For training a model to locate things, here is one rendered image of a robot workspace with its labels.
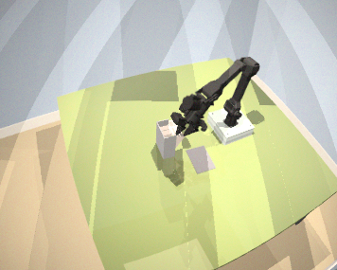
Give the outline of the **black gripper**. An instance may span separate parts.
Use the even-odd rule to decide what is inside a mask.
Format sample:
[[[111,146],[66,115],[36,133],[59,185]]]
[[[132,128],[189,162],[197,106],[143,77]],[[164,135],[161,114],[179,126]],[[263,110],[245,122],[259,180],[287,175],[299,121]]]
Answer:
[[[185,128],[186,125],[189,124],[187,129],[184,132],[184,136],[200,132],[199,127],[201,126],[201,130],[205,132],[207,130],[207,125],[205,124],[204,115],[200,114],[198,111],[191,110],[186,117],[183,117],[180,113],[173,112],[171,118],[175,125],[177,126],[176,135],[181,133]]]

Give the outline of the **grey open-top bin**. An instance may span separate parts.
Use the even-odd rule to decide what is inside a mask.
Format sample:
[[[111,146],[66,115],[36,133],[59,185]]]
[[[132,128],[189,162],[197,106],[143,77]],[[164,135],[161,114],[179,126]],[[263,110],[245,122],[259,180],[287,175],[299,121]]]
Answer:
[[[175,156],[176,139],[177,139],[177,135],[164,137],[160,127],[166,125],[169,126],[168,119],[156,121],[156,145],[163,159]]]

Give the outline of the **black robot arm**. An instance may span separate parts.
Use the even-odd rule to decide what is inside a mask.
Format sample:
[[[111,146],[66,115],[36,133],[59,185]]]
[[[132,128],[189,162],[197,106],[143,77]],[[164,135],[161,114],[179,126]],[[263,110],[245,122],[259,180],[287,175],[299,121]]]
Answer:
[[[235,60],[234,64],[224,71],[224,73],[216,80],[210,81],[197,90],[195,92],[197,96],[193,94],[185,96],[179,110],[184,113],[184,116],[186,116],[186,114],[188,114],[191,110],[204,114],[210,105],[214,106],[214,102],[221,96],[224,90],[223,88],[237,75],[239,75],[240,72],[242,72],[233,97],[227,99],[223,105],[223,109],[227,112],[227,115],[222,121],[229,128],[238,125],[239,123],[237,120],[242,117],[242,113],[240,112],[241,99],[245,93],[248,83],[258,72],[259,68],[259,63],[251,57],[241,57],[241,59]]]

